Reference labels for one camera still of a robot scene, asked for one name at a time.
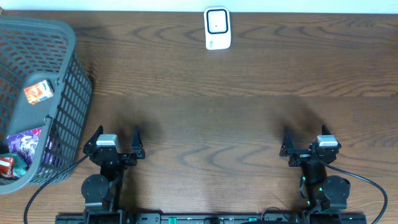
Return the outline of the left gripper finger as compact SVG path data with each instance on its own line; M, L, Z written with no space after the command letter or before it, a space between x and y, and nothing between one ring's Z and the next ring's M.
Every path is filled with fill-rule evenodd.
M144 153L144 146L141 141L141 137L139 134L139 126L134 127L134 134L131 143L131 149L135 154L143 154Z
M90 137L90 139L86 142L85 148L86 149L92 149L96 147L96 142L99 136L103 134L103 126L99 125L98 129L95 131L95 133Z

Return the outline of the teal snack packet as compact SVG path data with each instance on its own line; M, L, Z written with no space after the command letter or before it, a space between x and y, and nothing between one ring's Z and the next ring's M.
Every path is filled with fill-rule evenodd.
M20 179L27 173L27 164L19 155L12 154L12 156L14 158L14 165L12 167L14 179Z

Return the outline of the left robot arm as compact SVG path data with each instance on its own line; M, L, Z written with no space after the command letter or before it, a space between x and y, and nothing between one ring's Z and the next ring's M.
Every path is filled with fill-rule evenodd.
M134 215L119 207L119 199L124 171L146 157L139 128L134 128L129 153L121 153L117 135L104 134L102 126L84 145L83 152L100 167L100 173L87 177L81 186L81 194L85 198L83 222L134 223Z

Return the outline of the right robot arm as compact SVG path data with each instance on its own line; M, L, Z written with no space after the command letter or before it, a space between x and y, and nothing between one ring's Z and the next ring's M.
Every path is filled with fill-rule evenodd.
M290 167L300 167L300 194L308 209L301 212L302 223L342 223L341 211L347 208L351 184L338 175L327 175L326 166L336 160L341 144L323 125L322 133L307 149L294 146L292 133L284 128L280 157L288 157Z

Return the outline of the purple snack packet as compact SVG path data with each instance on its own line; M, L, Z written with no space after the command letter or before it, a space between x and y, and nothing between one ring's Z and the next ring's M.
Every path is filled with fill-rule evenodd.
M28 170L33 163L42 128L34 128L9 135L7 146L16 164Z

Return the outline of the orange chocolate wafer bar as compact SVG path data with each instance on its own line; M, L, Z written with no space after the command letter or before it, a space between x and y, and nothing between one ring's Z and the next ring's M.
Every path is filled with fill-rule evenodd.
M14 166L14 158L13 157L0 157L0 173L1 177L5 179L13 179L13 166Z

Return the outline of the small orange snack box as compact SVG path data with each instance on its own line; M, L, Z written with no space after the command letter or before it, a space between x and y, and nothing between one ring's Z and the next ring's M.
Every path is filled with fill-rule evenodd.
M42 80L34 85L24 88L24 94L31 105L40 103L54 96L54 91L50 82Z

